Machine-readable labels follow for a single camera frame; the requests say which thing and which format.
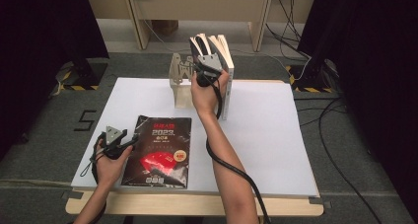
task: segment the upright book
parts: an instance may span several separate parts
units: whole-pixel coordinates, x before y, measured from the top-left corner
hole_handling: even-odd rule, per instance
[[[227,92],[224,97],[223,110],[221,114],[221,119],[227,119],[232,84],[234,79],[234,62],[230,54],[227,39],[224,35],[207,37],[205,34],[199,34],[195,37],[190,38],[190,48],[195,63],[198,62],[198,55],[203,56],[214,53],[218,54],[222,67],[225,71],[227,71],[230,74],[230,79],[228,81]]]
[[[128,158],[121,185],[187,187],[191,118],[138,117],[138,141]]]

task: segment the hand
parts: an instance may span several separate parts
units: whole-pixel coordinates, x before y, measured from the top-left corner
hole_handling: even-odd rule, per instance
[[[214,109],[218,103],[215,92],[212,87],[200,87],[196,81],[196,73],[193,73],[191,78],[191,96],[194,107],[199,115],[204,114],[213,114]],[[215,82],[215,86],[221,90],[221,96],[224,97],[225,92],[227,91],[227,84],[230,75],[227,71],[222,70],[221,76],[219,77],[218,82]]]
[[[103,140],[101,139],[98,143],[97,150],[102,148]],[[122,173],[123,164],[132,152],[132,146],[127,147],[122,155],[117,160],[112,160],[105,154],[101,153],[96,156],[98,160],[96,166],[98,169],[99,185],[105,187],[112,187],[113,184],[119,179]]]

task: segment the yellow-black tape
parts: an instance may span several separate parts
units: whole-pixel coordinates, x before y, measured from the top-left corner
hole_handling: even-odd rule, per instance
[[[61,85],[61,90],[74,90],[74,91],[86,91],[86,90],[97,90],[99,85],[70,85],[65,84],[65,80],[70,78],[72,71],[69,70],[63,77]]]
[[[97,90],[99,86],[86,86],[86,85],[63,85],[61,89],[74,90],[74,91],[85,91],[85,90]]]
[[[301,87],[302,85],[299,84],[298,80],[295,79],[295,76],[291,74],[292,66],[286,66],[286,70],[289,72],[289,81],[290,85],[293,90],[297,92],[309,92],[309,93],[331,93],[331,88],[328,86],[324,87]]]

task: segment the forearm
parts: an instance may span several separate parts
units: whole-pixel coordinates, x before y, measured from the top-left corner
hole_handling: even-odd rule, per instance
[[[78,215],[74,224],[92,222],[105,206],[105,202],[110,189],[111,186],[109,185],[98,185],[89,201],[87,201],[86,205],[83,207],[83,210]]]
[[[213,153],[223,161],[244,171],[233,146],[214,114],[199,115],[206,130]],[[240,175],[213,162],[216,182],[224,203],[229,223],[258,223],[251,186]]]

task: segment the black curtain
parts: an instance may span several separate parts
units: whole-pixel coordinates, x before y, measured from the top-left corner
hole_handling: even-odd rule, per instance
[[[300,49],[324,40],[360,132],[418,222],[418,1],[351,0],[337,37],[322,38],[340,1],[314,0]]]
[[[108,58],[89,0],[0,0],[0,159],[26,132],[66,62]]]

